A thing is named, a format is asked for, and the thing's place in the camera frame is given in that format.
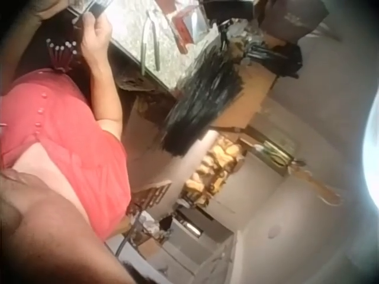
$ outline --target kitchen counter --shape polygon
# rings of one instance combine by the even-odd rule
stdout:
[[[80,2],[81,4],[71,7],[79,14],[90,3],[90,0]],[[140,63],[142,30],[146,11],[153,9],[160,11],[155,0],[113,0],[105,11],[113,25],[113,43],[138,64]],[[196,45],[187,45],[188,54],[181,54],[164,17],[159,17],[159,21],[161,23],[159,35],[160,71],[155,70],[152,31],[147,43],[146,69],[152,78],[156,79],[163,87],[172,90],[203,48],[218,36],[218,31],[217,27],[213,27],[201,42]]]

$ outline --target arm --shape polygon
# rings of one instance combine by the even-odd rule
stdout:
[[[5,36],[0,47],[0,93],[5,93],[10,87],[21,56],[40,26],[39,17],[26,8],[20,13]]]
[[[112,26],[105,14],[83,16],[82,53],[91,70],[92,111],[99,126],[120,140],[123,110],[108,61]]]

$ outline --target black hair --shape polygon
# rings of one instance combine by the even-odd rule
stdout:
[[[153,279],[143,276],[137,269],[134,268],[130,263],[122,262],[122,265],[128,271],[130,276],[137,284],[158,284]]]

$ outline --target red top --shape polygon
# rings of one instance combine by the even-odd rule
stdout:
[[[78,87],[50,69],[29,73],[1,98],[1,157],[12,167],[32,144],[41,143],[66,176],[96,234],[106,239],[130,202],[126,153],[103,131]]]

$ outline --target countertop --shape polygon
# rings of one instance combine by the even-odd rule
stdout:
[[[90,0],[80,2],[79,5],[71,7],[79,14],[90,3]],[[113,43],[121,47],[137,63],[140,63],[142,30],[146,20],[146,11],[153,9],[160,11],[155,0],[113,0],[105,11],[113,25]],[[172,90],[203,48],[218,36],[218,31],[217,27],[213,27],[201,42],[196,45],[187,45],[188,54],[181,54],[163,16],[162,18],[159,17],[159,20],[161,23],[159,36],[160,71],[155,70],[152,32],[149,34],[150,38],[147,44],[146,68],[150,75],[163,87]]]

